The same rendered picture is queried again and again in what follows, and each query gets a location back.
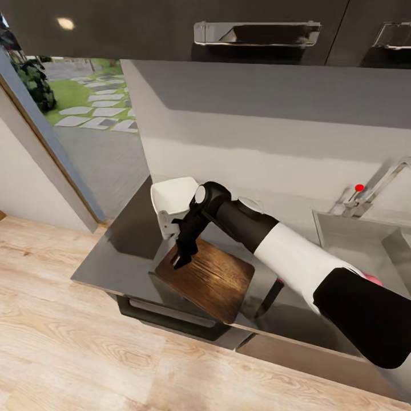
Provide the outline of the vidalia onion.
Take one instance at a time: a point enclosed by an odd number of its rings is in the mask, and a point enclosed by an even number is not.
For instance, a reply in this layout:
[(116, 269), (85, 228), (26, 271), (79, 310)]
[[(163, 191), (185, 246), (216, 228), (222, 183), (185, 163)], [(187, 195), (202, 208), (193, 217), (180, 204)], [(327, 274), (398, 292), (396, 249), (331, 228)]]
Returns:
[(376, 277), (374, 277), (372, 275), (365, 275), (365, 277), (366, 277), (366, 279), (372, 281), (373, 283), (376, 283), (377, 285), (381, 285), (382, 287), (384, 287), (382, 282), (380, 280), (378, 280)]

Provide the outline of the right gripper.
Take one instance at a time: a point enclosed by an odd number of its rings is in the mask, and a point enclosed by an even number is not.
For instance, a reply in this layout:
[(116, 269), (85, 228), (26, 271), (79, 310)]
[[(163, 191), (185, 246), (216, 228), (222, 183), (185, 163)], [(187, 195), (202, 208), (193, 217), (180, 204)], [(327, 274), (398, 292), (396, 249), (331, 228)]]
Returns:
[(195, 255), (198, 252), (196, 245), (196, 238), (204, 231), (204, 229), (197, 229), (191, 226), (191, 224), (184, 219), (174, 219), (172, 224), (178, 223), (180, 228), (180, 234), (176, 239), (180, 258), (174, 266), (174, 269), (179, 269), (192, 261), (191, 255)]

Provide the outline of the cutting board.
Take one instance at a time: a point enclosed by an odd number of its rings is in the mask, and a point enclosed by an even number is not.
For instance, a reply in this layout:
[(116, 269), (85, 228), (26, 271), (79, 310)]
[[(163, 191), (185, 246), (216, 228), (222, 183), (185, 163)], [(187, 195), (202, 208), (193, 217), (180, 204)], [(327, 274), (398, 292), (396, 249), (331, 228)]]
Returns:
[(225, 324), (233, 324), (252, 281), (250, 263), (196, 238), (198, 252), (179, 269), (171, 263), (179, 254), (177, 244), (155, 269), (156, 276), (203, 307)]

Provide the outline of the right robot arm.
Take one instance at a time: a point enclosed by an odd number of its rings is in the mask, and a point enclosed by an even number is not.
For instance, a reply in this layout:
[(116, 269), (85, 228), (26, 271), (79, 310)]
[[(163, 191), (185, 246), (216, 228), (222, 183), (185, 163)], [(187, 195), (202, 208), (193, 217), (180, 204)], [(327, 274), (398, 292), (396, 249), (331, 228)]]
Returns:
[(174, 236), (179, 269), (198, 252), (196, 238), (213, 222), (251, 251), (324, 321), (334, 323), (411, 404), (411, 300), (377, 285), (352, 264), (266, 215), (222, 184), (198, 186), (184, 219), (158, 213), (162, 236)]

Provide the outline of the parer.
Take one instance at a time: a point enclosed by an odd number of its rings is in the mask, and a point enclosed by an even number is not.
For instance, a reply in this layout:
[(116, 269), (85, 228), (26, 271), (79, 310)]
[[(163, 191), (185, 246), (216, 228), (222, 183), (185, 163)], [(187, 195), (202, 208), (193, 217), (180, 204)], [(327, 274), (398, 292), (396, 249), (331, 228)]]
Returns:
[(273, 304), (273, 302), (275, 301), (277, 295), (280, 293), (281, 289), (285, 286), (286, 284), (279, 278), (277, 278), (277, 280), (275, 281), (271, 291), (269, 292), (269, 294), (267, 295), (266, 299), (264, 300), (263, 304), (261, 305), (261, 307), (259, 308), (255, 318), (258, 318), (262, 315), (264, 315), (265, 313), (268, 312), (268, 310), (270, 309), (271, 305)]

